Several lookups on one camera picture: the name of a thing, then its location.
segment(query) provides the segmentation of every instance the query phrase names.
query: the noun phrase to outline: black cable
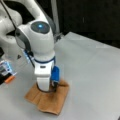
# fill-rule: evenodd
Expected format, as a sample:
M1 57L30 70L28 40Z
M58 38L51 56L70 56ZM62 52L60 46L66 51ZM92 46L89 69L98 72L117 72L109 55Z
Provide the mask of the black cable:
M2 0L0 0L0 3L2 4L3 8L5 9L6 13L8 14L8 16L9 16L9 18L10 18L10 20L11 20L11 22L12 22L12 24L13 24L15 30L16 30L17 27L16 27L15 23L13 22L13 19L10 16L10 14L9 14L8 10L6 9L5 5L3 4Z

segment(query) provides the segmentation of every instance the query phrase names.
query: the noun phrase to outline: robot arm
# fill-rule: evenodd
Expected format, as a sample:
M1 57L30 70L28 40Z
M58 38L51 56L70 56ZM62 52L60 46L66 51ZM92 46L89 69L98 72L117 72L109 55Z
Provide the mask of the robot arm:
M35 0L26 0L25 6L29 11L30 8L34 10L35 20L16 29L16 40L27 53L33 53L37 84L40 90L46 92L50 89L51 79L53 85L59 82L59 69L55 67L54 23L48 19Z

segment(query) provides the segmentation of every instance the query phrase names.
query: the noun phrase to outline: table surface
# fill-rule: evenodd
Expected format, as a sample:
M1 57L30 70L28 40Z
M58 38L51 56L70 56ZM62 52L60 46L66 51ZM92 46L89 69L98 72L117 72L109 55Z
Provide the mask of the table surface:
M36 82L30 64L9 85L0 86L1 120L118 120L120 50L68 33L55 45L61 77L70 91L59 116L42 113L24 99Z

